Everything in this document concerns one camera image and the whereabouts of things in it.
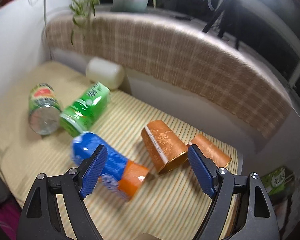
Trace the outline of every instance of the magenta fabric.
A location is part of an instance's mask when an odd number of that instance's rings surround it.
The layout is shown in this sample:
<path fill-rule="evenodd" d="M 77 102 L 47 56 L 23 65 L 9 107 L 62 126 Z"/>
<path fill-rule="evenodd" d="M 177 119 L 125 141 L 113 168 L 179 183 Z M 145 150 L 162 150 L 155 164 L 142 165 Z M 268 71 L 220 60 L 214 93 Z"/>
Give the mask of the magenta fabric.
<path fill-rule="evenodd" d="M 0 227 L 11 240 L 16 240 L 20 208 L 13 200 L 0 204 Z"/>

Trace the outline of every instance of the plaid cloth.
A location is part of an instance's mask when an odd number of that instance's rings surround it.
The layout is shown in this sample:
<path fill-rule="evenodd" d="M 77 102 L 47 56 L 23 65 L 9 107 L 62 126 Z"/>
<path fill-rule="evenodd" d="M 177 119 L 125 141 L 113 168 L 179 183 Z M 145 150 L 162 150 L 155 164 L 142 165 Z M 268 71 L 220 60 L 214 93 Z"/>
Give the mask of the plaid cloth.
<path fill-rule="evenodd" d="M 49 22 L 49 46 L 103 57 L 189 90 L 236 115 L 265 138 L 274 134 L 291 111 L 289 96 L 272 73 L 180 22 L 115 13 L 77 21 L 87 27 L 74 26 L 71 15 Z"/>

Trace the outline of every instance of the orange paper cup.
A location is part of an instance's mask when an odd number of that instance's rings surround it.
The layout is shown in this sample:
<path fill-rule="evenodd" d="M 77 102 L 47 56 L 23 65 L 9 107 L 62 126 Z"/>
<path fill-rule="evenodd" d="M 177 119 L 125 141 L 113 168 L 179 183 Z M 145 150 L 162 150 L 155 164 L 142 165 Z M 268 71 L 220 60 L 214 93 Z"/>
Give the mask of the orange paper cup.
<path fill-rule="evenodd" d="M 159 175 L 173 170 L 188 158 L 188 147 L 161 120 L 147 124 L 141 136 Z"/>
<path fill-rule="evenodd" d="M 213 142 L 209 141 L 202 134 L 196 135 L 189 143 L 188 147 L 196 144 L 206 158 L 212 159 L 215 165 L 220 168 L 226 168 L 231 161 L 231 158 L 221 151 Z"/>

